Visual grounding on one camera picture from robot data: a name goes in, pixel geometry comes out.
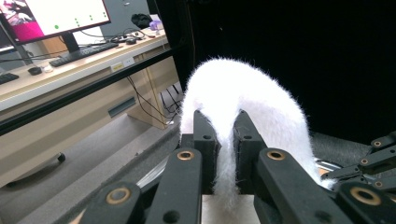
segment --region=black object on desk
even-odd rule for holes
[[[18,79],[18,78],[19,78],[19,76],[17,76],[17,75],[14,75],[14,74],[11,74],[11,73],[5,73],[3,75],[0,75],[0,85],[4,84],[4,83],[7,83],[9,81]]]
[[[86,48],[86,49],[80,49],[74,52],[71,52],[69,54],[67,54],[66,56],[57,59],[55,61],[51,61],[49,62],[50,65],[54,66],[54,67],[59,67],[61,65],[67,64],[67,63],[72,63],[74,61],[86,58],[86,57],[90,57],[93,54],[97,54],[103,51],[106,51],[108,49],[114,49],[116,47],[118,47],[119,44],[117,43],[105,43],[103,45],[100,45],[98,47],[92,47],[92,48]]]
[[[43,71],[41,70],[40,67],[29,68],[29,70],[27,70],[27,71],[28,71],[28,72],[30,73],[30,75],[32,75],[32,76],[36,76],[36,75],[39,75],[39,74],[43,73]]]
[[[241,194],[254,195],[260,223],[396,220],[396,203],[380,188],[357,181],[342,183],[336,191],[318,186],[287,151],[265,145],[245,111],[234,125],[234,145],[238,187]],[[195,111],[193,133],[182,135],[161,175],[140,188],[128,181],[107,186],[79,223],[201,223],[200,196],[212,193],[218,152],[213,128]]]

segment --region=desk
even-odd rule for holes
[[[0,120],[106,77],[111,74],[110,66],[115,63],[131,58],[139,62],[165,48],[167,39],[165,33],[161,32],[155,38],[147,37],[138,41],[136,45],[120,44],[119,48],[54,68],[51,73],[31,76],[27,72],[31,66],[12,70],[10,72],[20,78],[3,84],[0,88]],[[48,62],[37,65],[45,66]],[[173,58],[169,57],[131,74],[131,79],[139,93],[155,109],[147,103],[142,104],[143,107],[158,120],[147,115],[138,104],[125,108],[122,112],[155,127],[166,128],[166,120],[154,111],[163,113],[159,93],[178,82]],[[110,117],[109,109],[132,97],[137,101],[136,92],[125,78],[0,136],[0,187],[41,168],[55,155],[118,117],[120,114]]]

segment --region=computer screen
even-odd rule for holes
[[[17,45],[61,35],[75,51],[73,32],[110,23],[103,0],[0,0],[0,9]]]
[[[3,30],[3,27],[0,26],[0,55],[5,53],[10,53],[15,51],[15,46],[8,38],[6,32]]]

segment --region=gray floor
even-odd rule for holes
[[[172,104],[169,96],[165,104]],[[54,161],[15,187],[1,188],[3,224],[68,223],[101,187],[117,180],[137,182],[165,158],[177,146],[177,121],[166,130],[128,116],[112,121],[67,149],[65,162]],[[341,165],[356,163],[369,149],[321,133],[312,133],[312,140],[317,157]]]

